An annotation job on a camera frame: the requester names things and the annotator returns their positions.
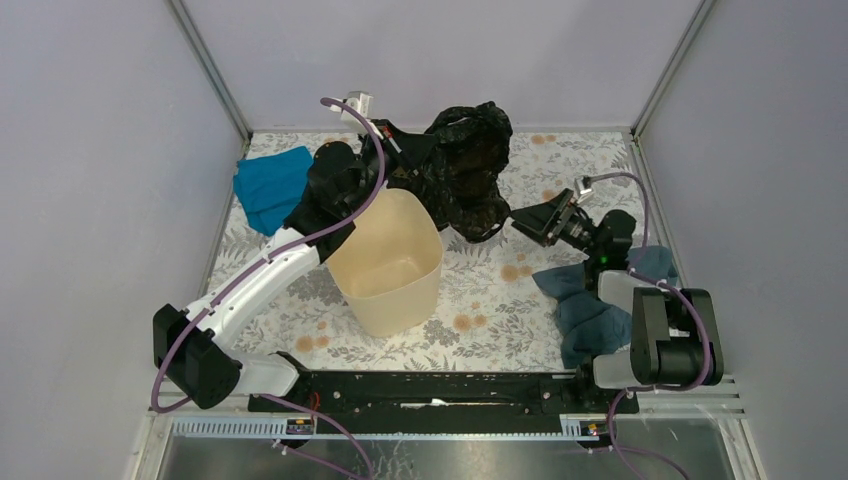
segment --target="gray wall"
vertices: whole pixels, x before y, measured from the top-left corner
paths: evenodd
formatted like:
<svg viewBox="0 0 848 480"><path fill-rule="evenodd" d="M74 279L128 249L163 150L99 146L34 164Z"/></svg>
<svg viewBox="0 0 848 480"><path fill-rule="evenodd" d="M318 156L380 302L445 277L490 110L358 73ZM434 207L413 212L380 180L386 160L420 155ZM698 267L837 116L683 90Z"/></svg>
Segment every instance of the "gray wall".
<svg viewBox="0 0 848 480"><path fill-rule="evenodd" d="M322 96L426 126L495 100L520 126L636 120L698 0L187 0L255 129L340 128Z"/></svg>
<svg viewBox="0 0 848 480"><path fill-rule="evenodd" d="M0 2L0 478L122 475L239 139L163 1Z"/></svg>
<svg viewBox="0 0 848 480"><path fill-rule="evenodd" d="M848 478L848 2L724 0L644 136L771 479Z"/></svg>

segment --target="dark teal towel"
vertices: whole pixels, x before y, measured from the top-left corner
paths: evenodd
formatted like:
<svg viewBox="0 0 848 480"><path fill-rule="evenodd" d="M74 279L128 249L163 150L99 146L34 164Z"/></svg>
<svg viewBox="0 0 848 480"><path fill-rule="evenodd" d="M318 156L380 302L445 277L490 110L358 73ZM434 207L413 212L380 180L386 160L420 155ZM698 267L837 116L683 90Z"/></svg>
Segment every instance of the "dark teal towel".
<svg viewBox="0 0 848 480"><path fill-rule="evenodd" d="M248 225L263 235L273 235L300 202L311 166L312 155L306 147L239 161L233 191Z"/></svg>
<svg viewBox="0 0 848 480"><path fill-rule="evenodd" d="M627 258L638 253L638 248L631 249ZM677 284L671 250L665 247L648 247L634 267L648 277ZM583 288L582 263L535 273L533 280L545 295L559 301L554 320L563 336L560 351L565 368L577 368L588 356L614 353L630 343L630 314L598 300Z"/></svg>

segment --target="folded cloth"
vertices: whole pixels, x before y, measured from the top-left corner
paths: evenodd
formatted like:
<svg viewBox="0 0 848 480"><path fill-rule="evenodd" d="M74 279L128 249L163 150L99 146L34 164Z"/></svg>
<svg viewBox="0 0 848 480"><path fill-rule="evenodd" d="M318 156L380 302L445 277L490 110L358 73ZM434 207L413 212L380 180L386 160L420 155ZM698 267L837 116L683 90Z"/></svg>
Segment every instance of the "folded cloth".
<svg viewBox="0 0 848 480"><path fill-rule="evenodd" d="M628 260L638 257L639 250L631 249ZM648 277L677 284L671 251L665 247L648 247L633 267ZM587 356L614 353L630 343L630 314L598 300L583 288L582 263L535 273L533 280L545 295L559 301L554 319L563 336L560 350L565 368L577 368Z"/></svg>
<svg viewBox="0 0 848 480"><path fill-rule="evenodd" d="M233 190L247 224L263 235L273 235L300 202L311 166L312 155L306 147L239 161Z"/></svg>

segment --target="trash bin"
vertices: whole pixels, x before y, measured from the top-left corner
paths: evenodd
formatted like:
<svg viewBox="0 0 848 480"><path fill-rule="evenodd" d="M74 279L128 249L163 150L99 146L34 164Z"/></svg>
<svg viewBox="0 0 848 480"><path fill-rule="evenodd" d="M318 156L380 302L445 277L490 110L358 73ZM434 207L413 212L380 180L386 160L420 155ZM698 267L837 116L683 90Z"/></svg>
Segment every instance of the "trash bin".
<svg viewBox="0 0 848 480"><path fill-rule="evenodd" d="M444 247L412 193L384 189L327 259L339 290L366 332L386 337L436 310Z"/></svg>

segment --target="black trash bag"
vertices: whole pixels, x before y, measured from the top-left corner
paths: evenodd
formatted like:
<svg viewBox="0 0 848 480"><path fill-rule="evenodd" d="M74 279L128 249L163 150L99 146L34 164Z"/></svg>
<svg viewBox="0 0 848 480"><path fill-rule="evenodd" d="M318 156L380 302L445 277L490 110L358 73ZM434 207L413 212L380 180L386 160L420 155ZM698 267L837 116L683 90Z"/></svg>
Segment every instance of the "black trash bag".
<svg viewBox="0 0 848 480"><path fill-rule="evenodd" d="M441 231L448 225L471 243L498 233L510 208L498 191L498 174L509 163L509 117L494 102L451 107L425 133L438 143L418 175L398 171L389 188L409 190Z"/></svg>

